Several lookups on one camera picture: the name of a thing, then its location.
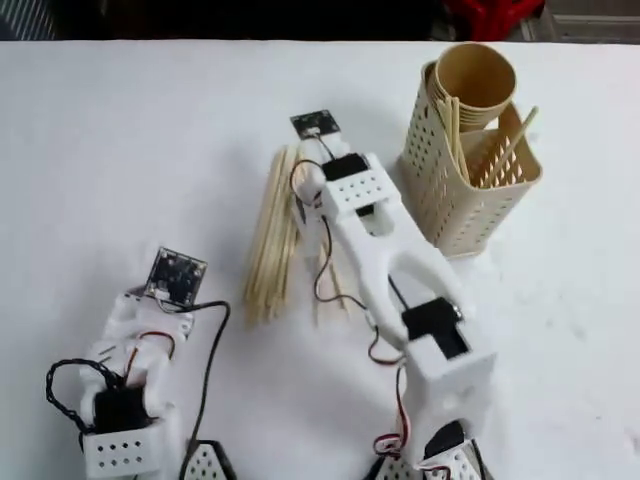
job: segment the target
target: wooden skewer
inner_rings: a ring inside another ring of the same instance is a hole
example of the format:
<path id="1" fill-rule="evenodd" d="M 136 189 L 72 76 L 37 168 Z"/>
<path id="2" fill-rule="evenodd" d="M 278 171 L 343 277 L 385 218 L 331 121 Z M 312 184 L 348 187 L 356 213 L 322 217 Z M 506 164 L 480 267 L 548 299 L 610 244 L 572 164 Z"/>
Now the wooden skewer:
<path id="1" fill-rule="evenodd" d="M 276 192 L 276 187 L 278 185 L 278 176 L 282 171 L 281 158 L 284 155 L 284 152 L 285 152 L 284 148 L 280 149 L 271 164 L 271 171 L 269 174 L 268 185 L 267 185 L 267 188 L 265 189 L 265 195 L 263 198 L 263 206 L 269 202 L 270 198 L 273 198 L 273 195 Z M 264 213 L 263 211 L 260 212 L 260 219 L 258 221 L 258 231 L 256 233 L 256 236 L 253 239 L 252 253 L 251 253 L 251 269 L 250 269 L 248 281 L 245 285 L 245 290 L 244 290 L 245 298 L 253 290 L 257 270 L 261 262 L 261 257 L 264 253 L 264 244 L 266 240 L 267 230 L 269 227 L 269 219 L 267 218 L 267 215 L 263 215 L 263 213 Z"/>
<path id="2" fill-rule="evenodd" d="M 283 247 L 286 244 L 286 227 L 289 220 L 287 209 L 289 192 L 286 188 L 288 180 L 287 173 L 291 171 L 295 163 L 296 152 L 292 148 L 288 148 L 282 162 L 282 174 L 278 178 L 278 191 L 273 201 L 272 217 L 269 222 L 269 233 L 267 238 L 268 257 L 263 272 L 264 288 L 258 295 L 258 302 L 269 305 L 269 317 L 275 316 L 278 305 L 278 286 L 280 284 L 280 275 Z"/>
<path id="3" fill-rule="evenodd" d="M 527 119 L 523 122 L 522 126 L 520 127 L 520 130 L 518 130 L 518 132 L 513 136 L 513 139 L 511 139 L 509 146 L 505 149 L 504 153 L 500 156 L 500 158 L 496 162 L 495 166 L 493 167 L 493 171 L 489 174 L 487 179 L 482 183 L 483 188 L 491 187 L 491 184 L 495 180 L 496 175 L 498 175 L 498 172 L 502 170 L 502 168 L 504 167 L 504 164 L 511 157 L 511 155 L 513 155 L 513 152 L 518 146 L 518 143 L 520 142 L 520 140 L 522 140 L 522 137 L 524 137 L 524 134 L 527 131 L 527 128 L 529 128 L 529 125 L 531 125 L 531 122 L 533 122 L 533 119 L 536 117 L 537 114 L 538 114 L 538 107 L 533 107 L 531 109 L 531 112 L 529 112 Z"/>
<path id="4" fill-rule="evenodd" d="M 269 183 L 265 191 L 264 204 L 271 203 L 274 196 L 277 194 L 279 186 L 279 179 L 282 174 L 283 157 L 285 155 L 285 149 L 281 149 L 275 156 L 271 172 L 269 176 Z M 248 308 L 248 321 L 250 325 L 254 325 L 255 322 L 262 318 L 264 315 L 264 308 L 260 301 L 260 290 L 264 287 L 263 277 L 265 268 L 265 255 L 268 256 L 268 240 L 269 230 L 271 223 L 271 215 L 266 215 L 264 210 L 260 213 L 260 220 L 258 222 L 258 231 L 254 238 L 255 250 L 252 252 L 251 271 L 248 276 L 247 284 L 245 287 L 245 303 L 249 305 Z"/>
<path id="5" fill-rule="evenodd" d="M 458 157 L 460 156 L 460 100 L 458 97 L 454 97 L 452 101 L 452 115 L 451 115 L 451 149 L 453 150 L 453 161 L 458 164 Z"/>
<path id="6" fill-rule="evenodd" d="M 449 139 L 449 145 L 453 146 L 452 140 L 452 131 L 453 131 L 453 110 L 451 106 L 451 97 L 447 97 L 445 99 L 446 111 L 447 111 L 447 123 L 444 126 L 445 132 L 447 133 L 447 138 Z"/>
<path id="7" fill-rule="evenodd" d="M 462 150 L 462 143 L 460 142 L 460 137 L 457 139 L 458 141 L 458 167 L 460 168 L 460 174 L 462 178 L 469 184 L 471 184 L 471 180 L 469 179 L 469 169 L 467 168 L 467 159 L 464 156 L 464 151 Z"/>

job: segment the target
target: stack of paper cups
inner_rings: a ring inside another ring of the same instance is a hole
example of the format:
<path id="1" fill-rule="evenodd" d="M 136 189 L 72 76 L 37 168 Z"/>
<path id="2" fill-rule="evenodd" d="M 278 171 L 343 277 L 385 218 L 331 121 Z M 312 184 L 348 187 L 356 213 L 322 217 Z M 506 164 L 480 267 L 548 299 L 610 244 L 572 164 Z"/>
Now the stack of paper cups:
<path id="1" fill-rule="evenodd" d="M 427 93 L 433 104 L 447 97 L 460 100 L 460 131 L 481 130 L 498 118 L 516 90 L 511 64 L 481 43 L 462 43 L 446 50 L 427 69 Z"/>

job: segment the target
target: robotic arm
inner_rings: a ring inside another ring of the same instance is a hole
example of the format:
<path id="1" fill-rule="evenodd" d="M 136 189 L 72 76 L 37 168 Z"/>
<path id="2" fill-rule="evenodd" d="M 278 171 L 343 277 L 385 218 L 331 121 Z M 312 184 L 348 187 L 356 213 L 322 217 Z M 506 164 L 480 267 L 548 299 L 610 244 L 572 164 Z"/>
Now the robotic arm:
<path id="1" fill-rule="evenodd" d="M 294 216 L 303 241 L 313 244 L 305 250 L 317 254 L 318 225 L 326 222 L 356 272 L 367 314 L 405 360 L 402 403 L 411 428 L 400 453 L 410 465 L 445 464 L 447 452 L 482 428 L 496 354 L 450 264 L 424 239 L 378 158 L 351 152 L 337 126 L 320 137 L 322 123 L 308 123 L 298 133 L 319 168 L 296 188 Z M 400 313 L 388 284 L 399 270 L 436 300 Z"/>
<path id="2" fill-rule="evenodd" d="M 185 441 L 178 409 L 162 395 L 171 362 L 192 333 L 192 312 L 227 308 L 208 365 L 229 317 L 226 302 L 194 304 L 205 269 L 205 262 L 161 248 L 146 285 L 118 295 L 87 355 L 57 362 L 47 374 L 47 400 L 80 428 L 87 478 L 236 478 L 218 442 L 196 441 L 199 421 Z M 55 371 L 65 365 L 81 365 L 79 414 L 53 393 Z"/>

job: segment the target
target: white table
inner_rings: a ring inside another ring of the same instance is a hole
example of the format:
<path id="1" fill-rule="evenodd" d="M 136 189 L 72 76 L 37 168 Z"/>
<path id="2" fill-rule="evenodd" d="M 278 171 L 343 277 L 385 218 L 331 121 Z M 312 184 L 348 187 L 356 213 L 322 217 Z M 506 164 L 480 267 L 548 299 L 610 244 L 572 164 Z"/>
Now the white table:
<path id="1" fill-rule="evenodd" d="M 455 267 L 500 359 L 480 438 L 498 479 L 637 478 L 640 48 L 498 44 L 545 168 L 488 249 Z M 288 117 L 329 108 L 391 164 L 439 43 L 0 44 L 0 468 L 82 475 L 75 427 L 44 399 L 49 365 L 98 338 L 159 244 L 209 262 L 201 301 L 235 299 Z M 214 361 L 202 438 L 241 479 L 358 479 L 394 418 L 392 372 L 362 322 L 313 327 L 299 268 L 286 318 Z M 169 392 L 189 426 L 219 320 L 199 315 Z M 75 371 L 56 391 L 74 404 Z"/>

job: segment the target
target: red wire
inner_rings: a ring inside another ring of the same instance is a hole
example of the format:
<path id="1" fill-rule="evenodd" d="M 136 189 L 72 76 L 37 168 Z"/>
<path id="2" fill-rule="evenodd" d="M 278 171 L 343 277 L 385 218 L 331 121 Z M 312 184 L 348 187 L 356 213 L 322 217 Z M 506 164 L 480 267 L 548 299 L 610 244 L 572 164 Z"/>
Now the red wire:
<path id="1" fill-rule="evenodd" d="M 142 340 L 144 337 L 149 337 L 149 336 L 157 336 L 157 337 L 164 337 L 164 338 L 168 338 L 171 341 L 171 350 L 169 351 L 169 360 L 171 360 L 173 358 L 173 353 L 176 351 L 176 341 L 175 339 L 169 335 L 166 332 L 160 332 L 157 330 L 153 330 L 150 332 L 144 332 L 141 333 L 138 336 L 138 340 Z"/>
<path id="2" fill-rule="evenodd" d="M 400 452 L 407 445 L 407 442 L 411 437 L 411 422 L 407 415 L 407 411 L 404 408 L 404 404 L 402 403 L 402 396 L 400 394 L 400 372 L 403 368 L 404 365 L 400 365 L 396 371 L 396 402 L 398 405 L 398 412 L 400 414 L 400 422 L 402 423 L 402 434 L 387 433 L 377 437 L 373 442 L 373 450 L 378 455 L 399 458 Z M 386 444 L 383 447 L 380 447 L 378 445 L 380 442 L 385 442 Z"/>
<path id="3" fill-rule="evenodd" d="M 175 341 L 175 339 L 171 335 L 166 333 L 166 332 L 160 332 L 160 331 L 157 331 L 157 330 L 152 330 L 152 331 L 144 332 L 144 333 L 138 335 L 138 340 L 141 340 L 144 337 L 149 337 L 149 336 L 164 337 L 164 338 L 168 338 L 171 341 L 171 350 L 169 351 L 169 360 L 171 360 L 173 358 L 174 352 L 176 351 L 176 341 Z M 124 375 L 125 384 L 127 383 L 127 380 L 129 379 L 129 373 L 131 372 L 131 366 L 133 365 L 133 360 L 136 358 L 136 355 L 138 355 L 138 347 L 135 347 L 133 349 L 133 352 L 131 352 L 131 356 L 129 357 L 129 361 L 127 362 L 127 370 L 126 370 L 125 375 Z"/>

